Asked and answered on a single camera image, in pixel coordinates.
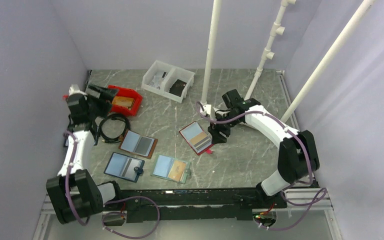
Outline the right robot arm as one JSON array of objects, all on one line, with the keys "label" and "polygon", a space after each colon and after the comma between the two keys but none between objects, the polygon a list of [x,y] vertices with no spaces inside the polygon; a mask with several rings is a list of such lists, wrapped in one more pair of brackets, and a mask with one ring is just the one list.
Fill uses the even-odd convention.
[{"label": "right robot arm", "polygon": [[314,172],[320,168],[320,161],[314,135],[299,131],[269,113],[256,99],[244,99],[237,90],[222,96],[226,110],[216,109],[210,104],[197,103],[198,110],[210,122],[208,132],[212,144],[226,143],[231,129],[246,124],[267,137],[278,149],[277,169],[256,185],[255,200],[262,207],[269,207],[281,191],[301,183],[302,178],[311,185]]}]

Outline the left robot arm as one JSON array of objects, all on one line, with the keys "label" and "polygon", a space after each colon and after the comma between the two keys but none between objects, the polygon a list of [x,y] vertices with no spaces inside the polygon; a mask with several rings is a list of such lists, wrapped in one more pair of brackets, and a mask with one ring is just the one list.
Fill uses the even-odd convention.
[{"label": "left robot arm", "polygon": [[99,139],[96,119],[108,115],[117,93],[117,89],[95,84],[86,90],[73,84],[63,97],[69,109],[69,125],[64,132],[67,153],[57,176],[46,182],[47,195],[61,224],[77,221],[85,226],[91,216],[103,212],[105,205],[117,210],[124,203],[115,181],[96,184],[88,171],[91,150]]}]

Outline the red card holder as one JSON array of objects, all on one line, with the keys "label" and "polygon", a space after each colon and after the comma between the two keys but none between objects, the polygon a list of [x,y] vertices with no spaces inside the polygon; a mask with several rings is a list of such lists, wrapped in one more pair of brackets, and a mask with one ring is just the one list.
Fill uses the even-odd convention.
[{"label": "red card holder", "polygon": [[196,121],[183,127],[179,133],[198,156],[213,153],[212,139]]}]

